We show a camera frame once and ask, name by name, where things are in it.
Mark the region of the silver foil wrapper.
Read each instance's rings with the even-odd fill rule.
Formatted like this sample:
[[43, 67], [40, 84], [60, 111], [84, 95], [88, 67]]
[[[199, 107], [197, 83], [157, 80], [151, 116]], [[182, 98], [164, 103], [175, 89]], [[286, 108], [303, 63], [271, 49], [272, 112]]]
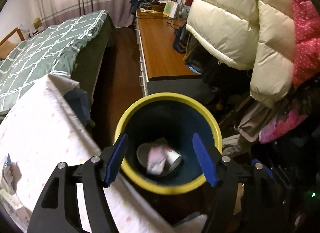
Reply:
[[1, 171], [1, 184], [2, 186], [11, 189], [14, 187], [13, 165], [9, 154], [5, 158], [4, 165]]

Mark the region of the white paper cup pink leaf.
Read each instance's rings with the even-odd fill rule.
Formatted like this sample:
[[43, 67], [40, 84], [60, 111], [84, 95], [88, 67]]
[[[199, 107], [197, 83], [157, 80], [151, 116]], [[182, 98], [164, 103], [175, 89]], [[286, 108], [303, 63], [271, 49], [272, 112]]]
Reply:
[[167, 144], [145, 143], [140, 145], [136, 151], [136, 157], [140, 165], [142, 165], [142, 167], [144, 167], [145, 169], [147, 167], [148, 152], [150, 148], [152, 148], [152, 146], [162, 146], [165, 150], [165, 154], [167, 155], [164, 171], [159, 176], [162, 176], [162, 177], [167, 176], [168, 174], [172, 173], [172, 171], [174, 171], [180, 165], [182, 161], [182, 155], [176, 150], [174, 150], [173, 148], [169, 147]]

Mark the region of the pink drink carton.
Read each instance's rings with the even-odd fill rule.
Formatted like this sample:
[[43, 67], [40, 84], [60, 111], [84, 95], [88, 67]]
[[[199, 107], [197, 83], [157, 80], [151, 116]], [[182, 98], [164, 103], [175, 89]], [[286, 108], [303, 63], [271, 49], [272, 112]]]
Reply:
[[167, 155], [162, 146], [152, 146], [148, 152], [147, 173], [159, 176], [165, 167]]

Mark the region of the yellow rimmed dark trash bin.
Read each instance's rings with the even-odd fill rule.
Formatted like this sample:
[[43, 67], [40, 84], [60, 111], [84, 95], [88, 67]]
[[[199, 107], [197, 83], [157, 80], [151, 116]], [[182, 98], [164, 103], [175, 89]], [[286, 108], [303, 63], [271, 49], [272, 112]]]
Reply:
[[[118, 121], [114, 136], [121, 133], [129, 138], [121, 169], [134, 184], [159, 195], [191, 192], [206, 182], [193, 148], [195, 133], [205, 145], [222, 150], [220, 128], [210, 111], [178, 93], [156, 93], [133, 103]], [[159, 139], [182, 156], [181, 164], [166, 176], [148, 174], [137, 158], [140, 145]]]

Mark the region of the pink floral garment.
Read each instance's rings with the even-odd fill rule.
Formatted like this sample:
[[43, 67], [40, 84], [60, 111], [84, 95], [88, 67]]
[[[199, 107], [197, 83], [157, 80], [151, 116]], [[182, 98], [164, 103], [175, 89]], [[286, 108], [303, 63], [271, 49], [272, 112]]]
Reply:
[[278, 108], [273, 118], [259, 132], [259, 142], [270, 143], [300, 125], [308, 115], [303, 113], [298, 101], [293, 100], [287, 105]]

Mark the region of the white dotted tablecloth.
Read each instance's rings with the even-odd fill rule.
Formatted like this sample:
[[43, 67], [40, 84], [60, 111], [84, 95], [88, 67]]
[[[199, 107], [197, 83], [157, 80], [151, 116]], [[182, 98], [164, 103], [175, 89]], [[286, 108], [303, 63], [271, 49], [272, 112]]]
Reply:
[[[13, 106], [1, 123], [1, 164], [11, 160], [9, 185], [1, 183], [1, 202], [22, 231], [47, 180], [60, 162], [83, 164], [100, 149], [65, 100], [79, 84], [45, 75]], [[171, 226], [123, 177], [104, 190], [120, 232], [200, 232], [206, 215], [184, 216]]]

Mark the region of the wooden low dresser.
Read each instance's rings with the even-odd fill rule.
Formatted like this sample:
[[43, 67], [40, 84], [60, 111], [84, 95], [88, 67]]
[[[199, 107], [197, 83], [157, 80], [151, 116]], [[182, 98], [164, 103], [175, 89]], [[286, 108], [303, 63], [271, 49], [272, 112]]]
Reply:
[[200, 76], [184, 64], [184, 54], [172, 46], [175, 30], [182, 24], [159, 12], [136, 10], [139, 84], [144, 96], [172, 92], [196, 98], [205, 90]]

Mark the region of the brown pillow right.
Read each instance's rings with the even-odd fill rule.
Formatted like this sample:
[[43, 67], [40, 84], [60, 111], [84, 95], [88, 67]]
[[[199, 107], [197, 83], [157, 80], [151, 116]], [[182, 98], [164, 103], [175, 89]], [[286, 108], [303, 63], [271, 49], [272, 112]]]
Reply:
[[16, 48], [17, 44], [12, 43], [10, 41], [5, 41], [1, 46], [0, 46], [0, 59], [6, 59], [8, 54], [12, 52], [14, 48]]

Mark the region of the cream puffer jacket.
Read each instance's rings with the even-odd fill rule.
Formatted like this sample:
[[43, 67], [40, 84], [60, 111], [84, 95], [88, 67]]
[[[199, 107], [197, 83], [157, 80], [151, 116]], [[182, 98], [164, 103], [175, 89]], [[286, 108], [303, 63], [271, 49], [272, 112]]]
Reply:
[[272, 108], [290, 90], [295, 57], [291, 0], [193, 0], [187, 30], [220, 62], [252, 70], [250, 95]]

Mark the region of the tissue box on far nightstand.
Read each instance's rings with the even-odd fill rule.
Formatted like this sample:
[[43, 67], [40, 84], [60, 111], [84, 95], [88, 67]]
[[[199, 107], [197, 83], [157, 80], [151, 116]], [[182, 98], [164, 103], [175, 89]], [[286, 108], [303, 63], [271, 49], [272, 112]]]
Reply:
[[35, 29], [35, 30], [36, 30], [36, 29], [39, 29], [40, 27], [42, 27], [43, 24], [42, 24], [41, 19], [40, 19], [40, 18], [36, 18], [36, 19], [34, 20], [34, 22], [33, 22], [33, 26], [34, 26], [34, 29]]

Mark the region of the small green framed box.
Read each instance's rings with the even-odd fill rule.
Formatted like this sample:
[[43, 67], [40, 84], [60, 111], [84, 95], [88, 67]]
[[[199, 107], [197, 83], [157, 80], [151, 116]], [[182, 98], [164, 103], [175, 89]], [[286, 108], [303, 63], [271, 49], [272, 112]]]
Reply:
[[166, 2], [165, 7], [164, 7], [163, 15], [165, 15], [169, 18], [175, 18], [176, 13], [177, 13], [177, 9], [178, 9], [178, 5], [179, 5], [179, 3], [172, 1], [172, 0], [168, 0]]

